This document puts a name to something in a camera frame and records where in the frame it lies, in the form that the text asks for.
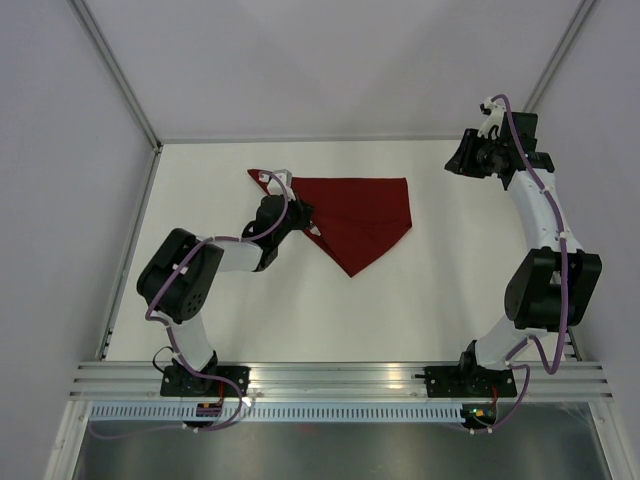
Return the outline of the dark red cloth napkin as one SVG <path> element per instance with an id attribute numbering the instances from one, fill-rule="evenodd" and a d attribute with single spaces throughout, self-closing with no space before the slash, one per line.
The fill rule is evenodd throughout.
<path id="1" fill-rule="evenodd" d="M 268 196 L 259 184 L 259 171 L 249 169 L 247 173 Z M 303 200 L 315 208 L 311 226 L 300 232 L 350 277 L 382 257 L 412 228 L 404 178 L 294 177 L 292 189 L 295 197 L 289 199 Z M 284 240 L 259 240 L 254 235 L 254 220 L 242 237 L 262 249 L 256 267 L 260 272 L 277 258 Z"/>

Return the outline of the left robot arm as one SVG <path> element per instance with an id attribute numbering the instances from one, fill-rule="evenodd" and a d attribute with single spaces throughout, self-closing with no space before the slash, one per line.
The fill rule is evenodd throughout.
<path id="1" fill-rule="evenodd" d="M 247 373 L 218 371 L 201 310 L 216 275 L 264 271 L 291 232 L 312 226 L 313 213 L 314 208 L 300 199 L 270 194 L 239 238 L 200 238 L 182 228 L 168 234 L 136 284 L 147 305 L 145 320 L 165 328 L 173 355 L 161 370 L 161 396 L 236 396 L 246 391 Z"/>

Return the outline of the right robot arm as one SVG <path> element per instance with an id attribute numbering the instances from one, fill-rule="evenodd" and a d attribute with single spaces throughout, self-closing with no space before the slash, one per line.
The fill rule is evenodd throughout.
<path id="1" fill-rule="evenodd" d="M 513 360 L 530 345 L 542 351 L 549 333 L 557 336 L 556 350 L 543 364 L 556 372 L 567 330 L 582 321 L 602 272 L 600 256 L 586 252 L 569 227 L 550 155 L 536 149 L 537 116 L 508 113 L 493 102 L 481 111 L 485 121 L 464 132 L 445 168 L 500 180 L 516 206 L 528 252 L 506 286 L 503 317 L 441 377 L 425 373 L 432 397 L 515 396 Z"/>

